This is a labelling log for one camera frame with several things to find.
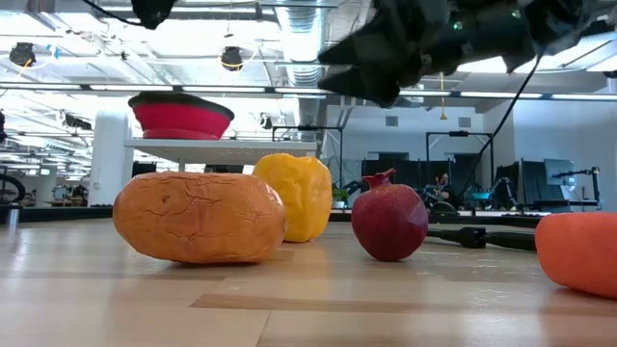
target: black handle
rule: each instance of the black handle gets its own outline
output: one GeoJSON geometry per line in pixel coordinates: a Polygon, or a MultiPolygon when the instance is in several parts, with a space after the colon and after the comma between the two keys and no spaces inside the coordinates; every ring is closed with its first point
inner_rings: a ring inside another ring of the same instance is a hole
{"type": "Polygon", "coordinates": [[[486,243],[500,247],[536,252],[535,235],[531,232],[495,231],[484,236],[486,243]]]}
{"type": "Polygon", "coordinates": [[[428,236],[439,237],[445,241],[456,242],[469,249],[485,248],[485,234],[486,229],[484,227],[463,227],[459,230],[428,230],[428,236]]]}
{"type": "Polygon", "coordinates": [[[531,232],[486,232],[484,227],[463,227],[459,230],[429,229],[428,236],[456,242],[469,249],[485,248],[486,244],[504,248],[536,252],[535,235],[531,232]]]}

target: wooden surface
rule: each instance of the wooden surface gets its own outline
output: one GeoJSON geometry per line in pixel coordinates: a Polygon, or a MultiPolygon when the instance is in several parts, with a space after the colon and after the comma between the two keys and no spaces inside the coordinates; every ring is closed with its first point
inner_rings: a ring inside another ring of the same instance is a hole
{"type": "Polygon", "coordinates": [[[261,265],[136,254],[110,221],[0,230],[2,346],[617,346],[617,303],[560,289],[535,254],[428,239],[379,263],[348,224],[261,265]]]}

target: red bowl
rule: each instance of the red bowl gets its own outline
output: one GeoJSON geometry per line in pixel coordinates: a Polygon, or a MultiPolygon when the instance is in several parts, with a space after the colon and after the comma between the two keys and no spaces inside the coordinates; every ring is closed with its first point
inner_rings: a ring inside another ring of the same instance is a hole
{"type": "Polygon", "coordinates": [[[143,92],[128,105],[145,139],[219,140],[234,118],[227,107],[185,93],[143,92]]]}

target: stem of pomegranate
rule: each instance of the stem of pomegranate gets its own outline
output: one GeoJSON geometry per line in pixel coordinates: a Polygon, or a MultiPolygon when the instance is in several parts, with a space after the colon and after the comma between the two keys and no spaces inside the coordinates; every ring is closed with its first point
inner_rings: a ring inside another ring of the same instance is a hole
{"type": "Polygon", "coordinates": [[[392,176],[392,174],[394,174],[395,172],[396,170],[392,168],[385,173],[377,173],[373,176],[363,176],[362,179],[368,182],[369,189],[373,189],[381,186],[391,185],[391,183],[389,182],[389,177],[392,176]]]}

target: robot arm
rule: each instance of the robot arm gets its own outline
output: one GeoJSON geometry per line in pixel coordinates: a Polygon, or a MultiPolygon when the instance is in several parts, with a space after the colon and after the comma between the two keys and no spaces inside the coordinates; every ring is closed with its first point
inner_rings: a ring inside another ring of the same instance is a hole
{"type": "Polygon", "coordinates": [[[578,43],[597,0],[373,0],[375,16],[319,55],[350,66],[319,87],[391,106],[421,76],[501,56],[508,73],[578,43]]]}

